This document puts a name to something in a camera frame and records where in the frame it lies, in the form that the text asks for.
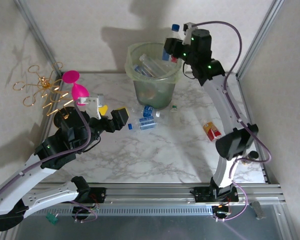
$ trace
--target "blue bottle cap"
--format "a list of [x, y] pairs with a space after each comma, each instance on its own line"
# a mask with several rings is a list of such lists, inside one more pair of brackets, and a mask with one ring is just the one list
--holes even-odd
[[172, 24], [171, 30], [175, 32], [179, 32], [180, 26], [178, 24]]

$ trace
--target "plastic tube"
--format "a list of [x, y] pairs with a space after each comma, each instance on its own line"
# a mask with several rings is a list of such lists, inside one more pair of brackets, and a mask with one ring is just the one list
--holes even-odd
[[166, 71], [164, 71], [157, 63], [154, 61], [151, 57], [147, 56], [146, 54], [143, 54], [139, 60], [144, 65], [145, 69], [147, 69], [151, 75], [154, 78], [159, 78], [165, 74], [167, 74]]
[[87, 131], [87, 140], [86, 142], [79, 146], [79, 147], [76, 147], [74, 149], [69, 149], [69, 150], [66, 150], [66, 151], [62, 151], [62, 152], [59, 152], [55, 155], [52, 155], [52, 156], [48, 156], [30, 166], [28, 166], [27, 168], [25, 168], [24, 170], [21, 171], [21, 173], [23, 173], [23, 175], [20, 175], [20, 174], [17, 174], [14, 178], [12, 178], [10, 181], [8, 181], [1, 189], [0, 189], [0, 195], [8, 188], [10, 187], [15, 181], [17, 181], [19, 178], [22, 178], [25, 173], [29, 172], [30, 170], [34, 169], [35, 167], [37, 166], [40, 166], [41, 164], [45, 163], [46, 161], [49, 161], [51, 159], [54, 159], [54, 158], [57, 158], [57, 157], [60, 157], [60, 156], [63, 156], [63, 155], [66, 155], [66, 154], [71, 154], [71, 153], [74, 153], [74, 152], [77, 152], [81, 149], [84, 149], [85, 147], [87, 147], [90, 143], [90, 140], [91, 140], [91, 130], [90, 130], [90, 127], [85, 119], [85, 117], [82, 115], [81, 111], [79, 110], [78, 106], [77, 106], [77, 102], [78, 100], [76, 100], [74, 102], [74, 108], [75, 110], [77, 111], [80, 119], [82, 120], [83, 124], [84, 124], [84, 127], [86, 128], [86, 131]]

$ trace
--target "yellow object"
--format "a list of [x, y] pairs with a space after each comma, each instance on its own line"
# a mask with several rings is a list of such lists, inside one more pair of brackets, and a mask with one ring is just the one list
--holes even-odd
[[104, 105], [104, 106], [102, 106], [102, 107], [99, 107], [99, 112], [100, 112], [100, 114], [101, 114], [102, 116], [106, 115], [107, 111], [108, 111], [108, 106], [107, 106], [107, 105]]

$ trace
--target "small bottle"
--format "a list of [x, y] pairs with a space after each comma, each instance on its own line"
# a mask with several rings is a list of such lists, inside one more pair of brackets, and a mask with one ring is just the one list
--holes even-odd
[[164, 113], [162, 110], [154, 109], [152, 106], [146, 105], [142, 110], [142, 116], [144, 118], [154, 117], [154, 119], [164, 118]]
[[146, 54], [143, 54], [139, 60], [142, 62], [144, 68], [154, 77], [159, 78], [165, 74], [165, 71], [155, 60], [151, 57], [148, 57]]
[[148, 78], [152, 78], [152, 75], [150, 74], [150, 72], [148, 72], [143, 66], [139, 66], [139, 65], [135, 64], [133, 66], [133, 69], [139, 74], [142, 74]]
[[156, 127], [157, 123], [154, 120], [153, 116], [150, 117], [143, 117], [139, 118], [137, 121], [134, 121], [134, 123], [128, 123], [128, 129], [131, 131], [136, 130], [147, 130], [147, 129], [154, 129]]
[[[164, 42], [166, 42], [166, 39], [170, 39], [170, 38], [173, 38], [173, 39], [181, 39], [180, 38], [180, 35], [179, 35], [179, 29], [180, 29], [180, 26], [178, 24], [172, 24], [172, 27], [171, 27], [171, 31], [170, 33], [165, 37], [165, 40]], [[173, 62], [173, 63], [176, 63], [178, 61], [177, 58], [169, 55], [165, 49], [163, 49], [163, 52], [162, 52], [162, 60], [164, 61], [169, 61], [169, 62]]]
[[169, 127], [180, 127], [181, 118], [180, 112], [178, 111], [177, 105], [172, 105], [172, 108], [169, 111]]
[[214, 123], [212, 121], [206, 122], [203, 125], [203, 130], [211, 142], [217, 140], [221, 136], [220, 131], [218, 130], [218, 128], [214, 125]]

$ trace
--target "plastic bucket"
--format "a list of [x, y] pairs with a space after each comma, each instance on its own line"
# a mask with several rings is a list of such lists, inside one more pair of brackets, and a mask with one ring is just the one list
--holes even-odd
[[134, 65], [142, 65], [139, 58], [143, 54], [152, 59], [162, 59], [163, 50], [164, 44], [160, 42], [133, 44], [128, 47], [124, 65], [126, 74], [133, 80], [139, 103], [155, 109], [163, 109], [171, 102], [176, 83], [181, 77], [182, 61], [179, 59], [175, 67], [160, 78], [143, 76], [134, 70]]

